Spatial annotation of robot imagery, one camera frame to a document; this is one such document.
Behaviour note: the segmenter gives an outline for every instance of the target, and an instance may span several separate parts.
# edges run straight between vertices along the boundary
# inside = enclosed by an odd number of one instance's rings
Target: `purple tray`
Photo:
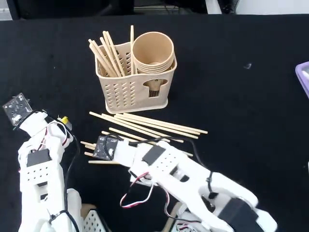
[[[301,83],[304,91],[309,98],[309,62],[302,63],[296,66],[295,68],[296,75]]]

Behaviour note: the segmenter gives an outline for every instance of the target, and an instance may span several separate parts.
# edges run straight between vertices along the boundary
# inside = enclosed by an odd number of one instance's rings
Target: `yellow component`
[[[67,124],[69,122],[69,118],[67,116],[64,116],[61,120],[60,120],[63,124]]]

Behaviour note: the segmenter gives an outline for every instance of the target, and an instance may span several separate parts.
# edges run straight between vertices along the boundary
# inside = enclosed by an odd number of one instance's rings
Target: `black tabletop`
[[[259,207],[277,221],[278,231],[307,231],[309,101],[295,66],[309,60],[308,23],[306,15],[0,22],[0,100],[4,104],[23,92],[33,108],[68,116],[77,137],[95,143],[101,130],[118,127],[88,114],[106,110],[87,40],[98,41],[108,30],[115,44],[127,42],[131,24],[136,35],[166,33],[178,60],[169,104],[138,114],[208,130],[196,140],[207,167],[251,190]],[[0,122],[0,227],[15,232],[21,220],[17,150],[28,137],[12,131],[4,111]],[[64,170],[71,157],[70,152],[64,156]],[[163,228],[167,218],[161,190],[155,189],[144,205],[122,209],[127,168],[88,160],[84,155],[77,159],[70,187],[84,203],[99,208],[113,231]],[[148,190],[136,187],[131,199],[144,198]]]

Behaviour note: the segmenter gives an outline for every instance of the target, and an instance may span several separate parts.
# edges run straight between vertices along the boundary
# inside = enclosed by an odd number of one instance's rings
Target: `perforated bracket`
[[[165,151],[150,166],[150,173],[169,174],[178,165],[180,159],[186,157],[186,155],[180,150],[170,146],[167,142],[160,141],[157,145],[164,148]]]
[[[48,181],[50,178],[50,168],[52,160],[40,164],[36,164],[20,171],[21,185],[32,184],[37,185]]]
[[[83,232],[106,232],[100,217],[96,210],[90,210],[87,217],[84,219],[84,230]]]

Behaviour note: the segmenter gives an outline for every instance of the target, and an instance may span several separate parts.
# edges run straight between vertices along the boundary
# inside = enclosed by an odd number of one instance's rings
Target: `stack of paper cups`
[[[134,41],[131,55],[140,73],[162,73],[174,61],[174,44],[163,33],[148,32]]]

